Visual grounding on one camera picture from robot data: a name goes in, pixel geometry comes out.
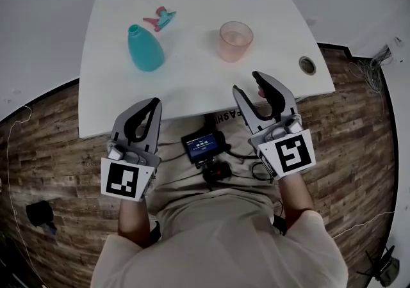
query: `clear plastic cup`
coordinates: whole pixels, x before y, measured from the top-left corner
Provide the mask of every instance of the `clear plastic cup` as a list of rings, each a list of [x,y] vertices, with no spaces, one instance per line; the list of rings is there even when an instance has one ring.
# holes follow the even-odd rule
[[[238,61],[254,39],[252,30],[241,22],[228,22],[221,26],[220,56],[224,61]]]

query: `white t-shirt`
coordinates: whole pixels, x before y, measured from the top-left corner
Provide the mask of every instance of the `white t-shirt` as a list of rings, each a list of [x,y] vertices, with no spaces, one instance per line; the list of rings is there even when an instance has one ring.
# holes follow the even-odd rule
[[[324,227],[306,211],[285,236],[257,203],[236,195],[201,199],[162,223],[162,240],[142,249],[110,235],[91,287],[346,287],[347,267]]]

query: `wooden floor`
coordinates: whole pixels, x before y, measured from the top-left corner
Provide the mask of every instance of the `wooden floor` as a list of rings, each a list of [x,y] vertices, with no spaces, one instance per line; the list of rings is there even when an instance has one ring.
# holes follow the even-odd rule
[[[324,49],[336,92],[298,104],[313,133],[317,165],[304,174],[317,211],[331,236],[390,211],[394,185],[393,138],[381,97],[347,69],[339,51]],[[117,229],[119,201],[100,195],[100,159],[107,136],[78,138],[78,85],[33,105],[31,120],[16,124],[10,138],[10,185],[21,234],[40,276],[49,287],[89,287],[104,240]],[[1,230],[23,251],[13,223],[7,187],[6,146],[21,111],[0,125]],[[55,239],[27,219],[25,206],[48,200],[58,231]],[[365,250],[379,250],[389,215],[336,238],[349,268],[349,287],[363,287],[355,274],[368,267]]]

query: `white table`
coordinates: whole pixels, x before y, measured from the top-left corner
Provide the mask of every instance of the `white table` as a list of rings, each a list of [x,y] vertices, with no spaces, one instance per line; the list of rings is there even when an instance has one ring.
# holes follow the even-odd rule
[[[160,6],[177,14],[155,33],[142,18],[155,17]],[[217,54],[219,29],[231,20],[254,32],[237,63]],[[132,24],[149,29],[164,49],[165,63],[154,72],[142,72],[131,61],[127,29]],[[314,61],[315,75],[301,71],[302,56]],[[253,70],[274,76],[295,97],[334,91],[322,54],[292,0],[95,0],[81,62],[79,135],[110,132],[121,112],[151,97],[161,99],[163,120],[235,108],[234,84],[259,102]]]

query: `display screen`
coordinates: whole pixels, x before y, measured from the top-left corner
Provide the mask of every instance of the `display screen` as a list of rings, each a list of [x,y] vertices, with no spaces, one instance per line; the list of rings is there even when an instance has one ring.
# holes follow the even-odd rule
[[[213,134],[207,134],[203,137],[188,141],[186,145],[188,146],[192,161],[200,158],[201,155],[210,150],[218,148],[218,143]]]

